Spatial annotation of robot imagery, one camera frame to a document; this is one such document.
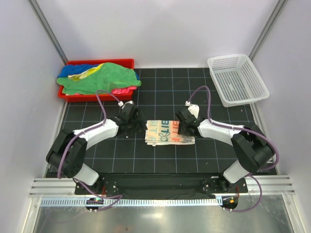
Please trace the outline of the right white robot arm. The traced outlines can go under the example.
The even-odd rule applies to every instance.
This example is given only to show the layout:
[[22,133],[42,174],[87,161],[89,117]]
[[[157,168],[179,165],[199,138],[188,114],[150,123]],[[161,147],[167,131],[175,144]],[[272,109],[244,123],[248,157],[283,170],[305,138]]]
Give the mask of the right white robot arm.
[[238,126],[198,116],[199,106],[191,104],[175,115],[178,134],[195,138],[212,138],[233,147],[237,160],[216,182],[223,192],[231,192],[246,175],[257,173],[276,155],[276,149],[256,124]]

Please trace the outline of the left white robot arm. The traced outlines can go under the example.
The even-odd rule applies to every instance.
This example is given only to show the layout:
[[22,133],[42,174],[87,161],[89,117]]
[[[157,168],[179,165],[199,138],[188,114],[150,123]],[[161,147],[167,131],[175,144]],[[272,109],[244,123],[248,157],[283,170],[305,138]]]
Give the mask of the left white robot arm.
[[57,177],[72,178],[79,187],[99,194],[104,186],[98,172],[84,163],[86,152],[96,144],[118,135],[147,130],[142,112],[130,101],[111,118],[84,129],[61,130],[46,156],[46,162],[57,169]]

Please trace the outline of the printed rabbit towel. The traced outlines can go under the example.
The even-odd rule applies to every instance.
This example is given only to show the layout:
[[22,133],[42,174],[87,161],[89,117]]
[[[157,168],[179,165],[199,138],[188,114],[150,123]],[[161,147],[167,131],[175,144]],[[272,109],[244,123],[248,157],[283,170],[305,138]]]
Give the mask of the printed rabbit towel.
[[184,136],[178,133],[179,121],[175,120],[148,120],[146,123],[145,142],[151,146],[164,145],[193,145],[193,136]]

